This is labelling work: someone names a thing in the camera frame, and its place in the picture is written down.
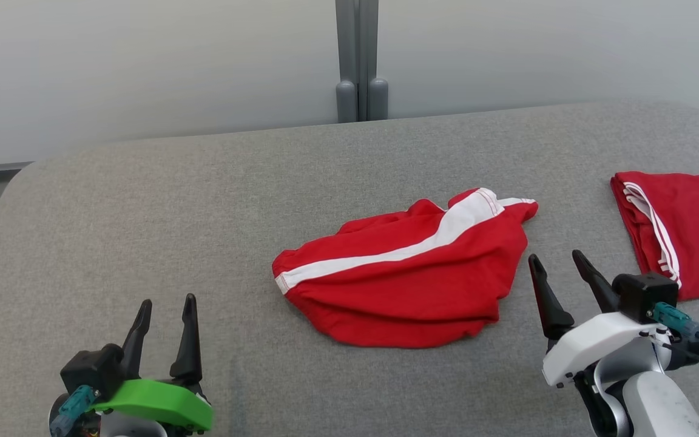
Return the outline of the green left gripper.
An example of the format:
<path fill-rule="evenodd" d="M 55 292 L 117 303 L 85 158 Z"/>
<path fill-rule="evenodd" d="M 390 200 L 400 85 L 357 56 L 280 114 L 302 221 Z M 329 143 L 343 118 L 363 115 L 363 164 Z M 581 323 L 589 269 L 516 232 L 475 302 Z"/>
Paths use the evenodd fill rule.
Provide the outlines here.
<path fill-rule="evenodd" d="M 152 301 L 145 299 L 125 338 L 121 368 L 127 380 L 113 398 L 92 406 L 100 417 L 99 437 L 185 437 L 210 432 L 211 404 L 190 389 L 158 380 L 139 379 L 144 338 L 152 318 Z M 203 378 L 197 300 L 187 294 L 182 312 L 183 332 L 169 376 L 184 384 Z"/>

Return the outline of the grey partition post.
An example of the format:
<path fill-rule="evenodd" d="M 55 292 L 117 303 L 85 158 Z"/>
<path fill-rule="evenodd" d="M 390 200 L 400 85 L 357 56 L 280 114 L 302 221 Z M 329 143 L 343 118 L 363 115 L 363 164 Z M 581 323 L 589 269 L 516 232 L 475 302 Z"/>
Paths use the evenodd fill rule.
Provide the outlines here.
<path fill-rule="evenodd" d="M 339 123 L 388 119 L 389 84 L 377 72 L 379 0 L 335 0 Z"/>

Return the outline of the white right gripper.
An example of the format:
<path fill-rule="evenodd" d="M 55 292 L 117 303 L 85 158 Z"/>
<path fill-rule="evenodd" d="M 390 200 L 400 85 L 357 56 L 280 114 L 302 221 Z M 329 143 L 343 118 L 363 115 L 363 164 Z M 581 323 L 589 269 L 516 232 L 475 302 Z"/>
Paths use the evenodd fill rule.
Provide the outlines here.
<path fill-rule="evenodd" d="M 574 249 L 572 260 L 604 313 L 575 328 L 574 318 L 561 307 L 547 282 L 547 271 L 540 259 L 536 254 L 528 257 L 542 332 L 548 341 L 558 341 L 543 358 L 542 373 L 547 385 L 565 384 L 594 363 L 606 380 L 658 365 L 651 340 L 660 324 L 641 324 L 619 313 L 620 298 L 610 282 L 582 251 Z"/>

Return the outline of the red shorts with white stripe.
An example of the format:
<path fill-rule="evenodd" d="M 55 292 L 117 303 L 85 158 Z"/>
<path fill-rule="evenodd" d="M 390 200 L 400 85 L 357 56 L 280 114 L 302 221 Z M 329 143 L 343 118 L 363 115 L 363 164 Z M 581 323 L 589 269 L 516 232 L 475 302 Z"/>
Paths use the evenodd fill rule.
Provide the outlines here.
<path fill-rule="evenodd" d="M 282 251 L 272 273 L 284 298 L 339 343 L 441 347 L 499 320 L 527 249 L 524 224 L 538 208 L 488 188 L 444 208 L 420 199 Z"/>

